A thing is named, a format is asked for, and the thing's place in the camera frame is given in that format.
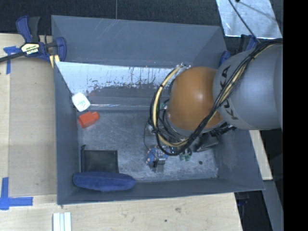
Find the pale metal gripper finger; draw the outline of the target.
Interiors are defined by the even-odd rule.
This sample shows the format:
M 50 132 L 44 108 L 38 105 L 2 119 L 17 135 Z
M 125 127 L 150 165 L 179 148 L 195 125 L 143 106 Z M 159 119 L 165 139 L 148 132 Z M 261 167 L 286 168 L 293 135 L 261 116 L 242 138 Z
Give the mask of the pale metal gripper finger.
M 145 159 L 145 163 L 147 165 L 150 165 L 150 164 L 154 164 L 155 161 L 156 161 L 156 151 L 157 149 L 156 148 L 150 148 L 148 149 L 147 151 L 147 155 L 146 155 L 146 159 Z
M 152 166 L 152 171 L 154 173 L 157 173 L 157 172 L 163 172 L 164 170 L 164 165 L 166 163 L 166 158 L 155 158 L 154 161 L 153 161 L 153 166 Z

